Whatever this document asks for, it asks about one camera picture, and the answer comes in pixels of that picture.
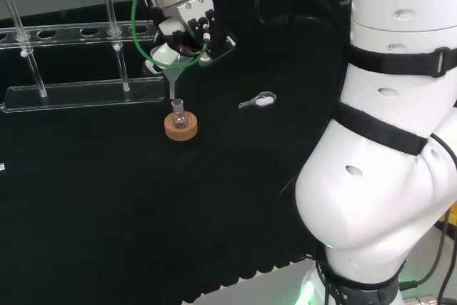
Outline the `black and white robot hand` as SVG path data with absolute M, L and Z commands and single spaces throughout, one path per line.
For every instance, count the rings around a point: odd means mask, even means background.
M 208 66 L 236 48 L 238 39 L 214 9 L 213 0 L 185 0 L 160 9 L 144 0 L 145 18 L 155 29 L 152 59 L 165 65 L 187 64 L 197 58 Z

